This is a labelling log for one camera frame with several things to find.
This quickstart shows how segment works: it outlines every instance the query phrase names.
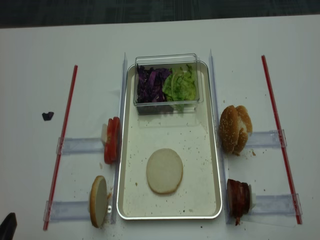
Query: toasted bun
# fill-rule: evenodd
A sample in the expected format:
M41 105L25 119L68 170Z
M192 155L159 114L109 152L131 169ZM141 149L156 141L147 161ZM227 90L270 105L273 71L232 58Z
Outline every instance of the toasted bun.
M248 133L252 133L252 129L251 119L244 106L226 107L219 125L223 150L238 155L246 146Z
M152 191L170 194L177 190L183 176L179 155L170 148L155 151L146 166L146 179Z
M100 228L107 212L107 183L103 176L97 176L90 194L90 219L94 227Z
M238 143L238 113L235 106L227 106L220 118L219 134L223 150L232 153Z

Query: metal tray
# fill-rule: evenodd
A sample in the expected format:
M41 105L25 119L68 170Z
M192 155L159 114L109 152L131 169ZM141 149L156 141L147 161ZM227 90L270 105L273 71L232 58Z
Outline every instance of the metal tray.
M116 201L125 220L213 219L222 210L209 73L204 62L200 65L203 102L189 113L138 115L134 65L127 71ZM146 176L150 155L162 148L175 150L183 162L181 184L169 195L153 193Z

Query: red straw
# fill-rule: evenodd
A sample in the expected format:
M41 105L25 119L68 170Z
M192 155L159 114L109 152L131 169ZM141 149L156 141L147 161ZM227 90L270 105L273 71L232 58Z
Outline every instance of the red straw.
M67 102L67 105L66 105L66 110L65 110L63 127L62 127L62 132L61 132L60 139L63 139L65 137L65 135L66 135L68 117L69 117L69 112L70 112L72 95L74 93L74 88L75 88L75 83L76 83L77 71L78 71L78 66L74 65L72 82L71 82L70 92L69 92L69 98L68 98L68 102ZM46 231L48 229L48 225L49 225L50 212L51 212L52 202L54 200L54 194L55 194L55 188L56 188L56 182L57 182L60 159L61 159L61 154L57 154L56 155L56 160L55 160L55 167L54 167L54 172L53 172L52 183L51 183L49 201L48 201L48 205L47 205L48 206L48 211L47 211L47 215L46 215L46 218L45 218L46 221L44 222L44 225L43 225L43 230L44 231Z
M261 59L262 59L262 64L263 64L266 84L268 85L268 89L269 89L269 94L270 94L273 114L274 114L274 118L275 118L276 128L278 129L278 131L280 133L282 128L281 128L281 125L280 125L280 119L279 119L278 110L277 110L277 106L276 106L276 100L275 100L275 96L274 96L274 91L272 90L272 85L271 85L271 80L270 80L270 76L269 76L267 60L266 60L265 55L262 55ZM282 141L283 141L282 134L279 134L279 140L282 143ZM297 224L302 224L301 214L300 214L300 211L299 211L299 208L298 208L297 199L295 197L296 190L295 190L294 180L292 178L292 174L291 174L291 170L290 170L290 166L289 166L289 159L288 159L287 149L285 147L282 147L281 150L282 150L282 155L283 155L286 175L287 175L288 181L289 181L290 191L291 191L291 194L294 195L294 197L292 197L292 199L293 199L294 209L295 209L295 212L296 212L296 215L295 215L296 216L296 222L297 222Z

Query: tomato slice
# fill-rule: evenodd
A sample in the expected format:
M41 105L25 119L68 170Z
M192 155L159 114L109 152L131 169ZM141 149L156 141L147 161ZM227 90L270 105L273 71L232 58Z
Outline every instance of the tomato slice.
M112 121L112 137L110 142L110 158L112 162L117 160L118 133L120 128L120 119L115 116Z
M106 144L104 147L104 162L106 164L112 164L112 160L110 158L112 134L113 134L113 120L109 118L108 127L106 129Z

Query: clear plastic container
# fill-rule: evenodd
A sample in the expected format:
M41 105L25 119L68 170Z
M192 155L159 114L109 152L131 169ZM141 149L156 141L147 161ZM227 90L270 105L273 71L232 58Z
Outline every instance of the clear plastic container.
M134 98L133 104L139 115L149 114L167 114L167 113L187 113L197 110L198 103L203 101L202 77L200 71L200 61L194 53L165 56L146 56L135 59L135 78L134 78ZM139 74L138 67L144 67L145 70L153 69L180 69L187 72L188 66L192 67L192 74L195 85L195 98L184 101L162 101L162 102L139 102Z

